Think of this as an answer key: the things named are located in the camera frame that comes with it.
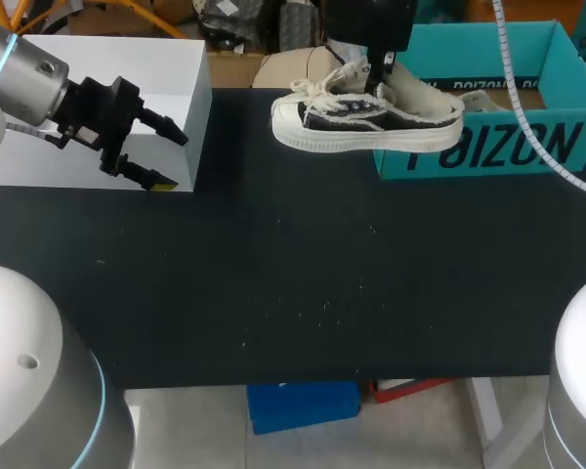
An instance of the white shoe sole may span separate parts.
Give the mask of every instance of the white shoe sole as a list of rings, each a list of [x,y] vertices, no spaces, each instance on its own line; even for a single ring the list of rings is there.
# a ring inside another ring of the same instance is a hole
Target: white shoe sole
[[[438,129],[387,130],[383,132],[333,132],[291,125],[277,108],[272,117],[276,139],[293,149],[313,153],[341,153],[356,149],[390,149],[411,153],[432,153],[455,146],[464,120]]]

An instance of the white box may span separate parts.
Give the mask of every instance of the white box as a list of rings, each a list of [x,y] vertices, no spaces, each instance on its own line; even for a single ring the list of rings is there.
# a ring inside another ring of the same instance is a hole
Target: white box
[[[137,85],[145,106],[174,119],[188,143],[180,147],[135,121],[122,154],[179,183],[175,192],[193,191],[212,102],[203,41],[43,35],[26,39],[69,64],[69,79],[75,83],[90,76],[108,86],[121,76]],[[47,121],[39,130],[59,135],[56,129]],[[0,186],[143,190],[123,176],[102,172],[100,155],[73,141],[60,150],[8,131],[0,146]]]

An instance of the red object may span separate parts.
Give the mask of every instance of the red object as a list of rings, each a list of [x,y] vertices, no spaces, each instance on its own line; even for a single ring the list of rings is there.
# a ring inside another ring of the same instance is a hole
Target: red object
[[[369,383],[369,389],[373,394],[378,404],[387,403],[388,401],[394,401],[395,399],[403,398],[411,394],[425,391],[426,389],[435,388],[441,384],[453,381],[448,378],[441,379],[425,379],[422,381],[414,381],[412,383],[397,386],[393,389],[387,389],[386,391],[378,391],[377,382],[373,381]]]

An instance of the white floor tile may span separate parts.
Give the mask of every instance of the white floor tile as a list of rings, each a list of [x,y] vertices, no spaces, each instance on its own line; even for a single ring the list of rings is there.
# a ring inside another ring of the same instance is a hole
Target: white floor tile
[[[139,407],[134,469],[243,469],[245,387],[126,392]]]

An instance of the white cable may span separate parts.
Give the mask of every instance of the white cable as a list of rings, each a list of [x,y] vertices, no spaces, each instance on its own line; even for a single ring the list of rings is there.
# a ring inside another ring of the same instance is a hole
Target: white cable
[[[510,47],[508,45],[508,31],[506,30],[506,19],[504,16],[504,7],[501,4],[501,0],[492,0],[492,6],[495,10],[495,18],[497,20],[497,30],[499,32],[499,45],[501,49],[501,58],[504,62],[504,73],[506,74],[506,82],[508,84],[508,95],[510,96],[510,102],[515,110],[515,115],[519,120],[519,125],[527,138],[527,141],[532,145],[538,156],[551,167],[554,171],[560,174],[568,182],[573,184],[579,189],[586,192],[586,183],[581,179],[573,176],[569,173],[558,161],[556,161],[549,152],[547,152],[538,139],[531,131],[529,122],[525,118],[525,113],[519,100],[519,92],[517,91],[517,84],[515,83],[515,73],[512,69],[512,59],[510,57]]]

